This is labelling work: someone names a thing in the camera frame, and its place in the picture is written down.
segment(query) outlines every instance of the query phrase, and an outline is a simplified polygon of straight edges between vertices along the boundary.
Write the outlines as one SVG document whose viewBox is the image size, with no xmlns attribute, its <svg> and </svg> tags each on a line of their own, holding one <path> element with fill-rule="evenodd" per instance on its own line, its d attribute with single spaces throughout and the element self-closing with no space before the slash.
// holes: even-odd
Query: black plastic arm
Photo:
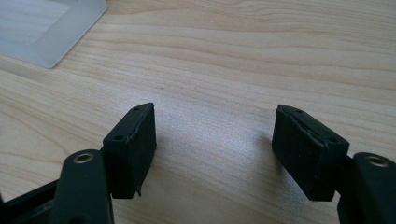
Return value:
<svg viewBox="0 0 396 224">
<path fill-rule="evenodd" d="M 279 105 L 273 151 L 312 201 L 331 201 L 337 190 L 340 222 L 396 223 L 396 167 L 387 158 L 347 155 L 349 143 L 303 110 Z"/>
<path fill-rule="evenodd" d="M 0 223 L 113 223 L 113 198 L 140 195 L 157 146 L 154 104 L 132 108 L 104 139 L 101 150 L 69 156 L 59 180 L 4 203 Z"/>
</svg>

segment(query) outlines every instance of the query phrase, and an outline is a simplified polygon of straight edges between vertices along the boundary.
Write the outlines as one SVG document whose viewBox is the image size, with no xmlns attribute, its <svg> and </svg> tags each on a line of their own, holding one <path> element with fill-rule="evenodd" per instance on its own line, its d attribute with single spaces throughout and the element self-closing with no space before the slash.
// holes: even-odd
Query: wooden table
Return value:
<svg viewBox="0 0 396 224">
<path fill-rule="evenodd" d="M 0 57 L 0 191 L 59 177 L 64 159 L 153 102 L 158 148 L 116 223 L 337 223 L 271 148 L 278 104 L 396 161 L 396 2 L 108 1 L 53 68 Z"/>
</svg>

